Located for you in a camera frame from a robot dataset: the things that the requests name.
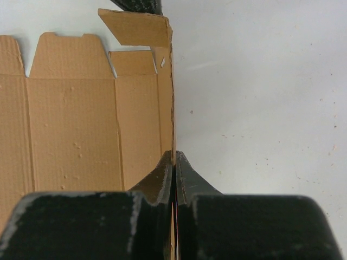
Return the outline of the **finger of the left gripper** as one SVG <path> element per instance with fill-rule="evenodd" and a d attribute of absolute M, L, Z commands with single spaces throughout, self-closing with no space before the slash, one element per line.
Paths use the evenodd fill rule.
<path fill-rule="evenodd" d="M 163 14 L 161 0 L 111 0 L 111 2 L 127 12 Z"/>

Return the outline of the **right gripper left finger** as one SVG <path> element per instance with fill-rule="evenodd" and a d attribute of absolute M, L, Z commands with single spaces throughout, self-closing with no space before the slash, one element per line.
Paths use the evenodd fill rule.
<path fill-rule="evenodd" d="M 33 192 L 1 235 L 1 259 L 170 259 L 172 153 L 128 191 Z"/>

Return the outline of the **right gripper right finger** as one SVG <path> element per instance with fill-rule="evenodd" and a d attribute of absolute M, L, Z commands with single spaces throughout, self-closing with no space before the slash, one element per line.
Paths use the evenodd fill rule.
<path fill-rule="evenodd" d="M 182 152 L 175 175 L 179 259 L 342 259 L 311 198 L 223 194 Z"/>

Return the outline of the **brown cardboard box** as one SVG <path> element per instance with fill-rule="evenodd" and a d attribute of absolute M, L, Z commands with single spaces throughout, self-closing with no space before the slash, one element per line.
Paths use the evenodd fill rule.
<path fill-rule="evenodd" d="M 169 20 L 98 16 L 126 50 L 45 32 L 29 76 L 17 40 L 1 36 L 1 235 L 30 193 L 128 191 L 175 149 Z"/>

